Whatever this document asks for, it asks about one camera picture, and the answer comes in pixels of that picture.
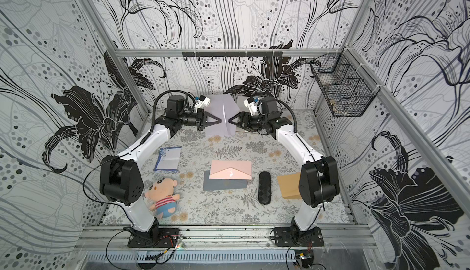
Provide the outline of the tan kraft envelope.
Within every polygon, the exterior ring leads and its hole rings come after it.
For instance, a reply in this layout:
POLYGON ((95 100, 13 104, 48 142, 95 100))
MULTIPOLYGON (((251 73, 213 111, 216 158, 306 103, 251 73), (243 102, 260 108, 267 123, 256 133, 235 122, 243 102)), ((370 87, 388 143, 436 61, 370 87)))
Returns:
POLYGON ((294 173, 277 177, 281 195, 284 199, 301 199, 299 181, 301 174, 294 173))

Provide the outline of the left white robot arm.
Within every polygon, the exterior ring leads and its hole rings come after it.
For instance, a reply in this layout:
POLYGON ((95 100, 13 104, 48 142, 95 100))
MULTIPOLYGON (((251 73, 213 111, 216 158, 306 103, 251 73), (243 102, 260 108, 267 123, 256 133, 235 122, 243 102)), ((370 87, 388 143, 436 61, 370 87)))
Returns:
POLYGON ((164 91, 154 100, 148 132, 118 155, 102 160, 99 191, 110 204, 124 210, 132 230, 149 233, 158 226, 157 218, 144 201, 143 164, 183 126, 202 131, 221 123, 220 118, 204 110, 210 103, 211 99, 204 95, 164 91))

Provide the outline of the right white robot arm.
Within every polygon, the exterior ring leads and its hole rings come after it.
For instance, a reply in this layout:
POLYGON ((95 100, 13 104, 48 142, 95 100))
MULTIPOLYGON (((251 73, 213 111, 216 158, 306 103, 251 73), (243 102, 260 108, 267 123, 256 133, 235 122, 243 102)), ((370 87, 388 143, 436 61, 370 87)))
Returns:
POLYGON ((228 123, 250 133, 264 131, 281 143, 301 167, 299 193, 301 207, 293 217, 291 231, 297 235, 309 233, 316 226, 326 204, 340 194, 339 168, 332 156, 324 156, 312 148, 298 133, 295 113, 287 103, 275 97, 244 101, 242 111, 228 123))

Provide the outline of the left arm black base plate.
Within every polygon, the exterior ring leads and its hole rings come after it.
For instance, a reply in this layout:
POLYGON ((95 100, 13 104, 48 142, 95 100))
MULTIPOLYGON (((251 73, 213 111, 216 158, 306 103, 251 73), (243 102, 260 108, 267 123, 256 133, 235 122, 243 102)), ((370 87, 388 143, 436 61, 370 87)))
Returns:
POLYGON ((153 228, 149 232, 130 231, 129 248, 173 248, 178 242, 179 228, 153 228))

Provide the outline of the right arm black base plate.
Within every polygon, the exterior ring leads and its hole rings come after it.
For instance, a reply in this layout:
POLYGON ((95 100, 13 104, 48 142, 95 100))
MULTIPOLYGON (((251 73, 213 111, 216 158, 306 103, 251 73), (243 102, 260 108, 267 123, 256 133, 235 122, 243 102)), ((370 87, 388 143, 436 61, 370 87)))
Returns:
POLYGON ((279 248, 324 246, 323 234, 319 227, 313 227, 306 232, 300 232, 294 226, 275 227, 270 234, 270 239, 279 248))

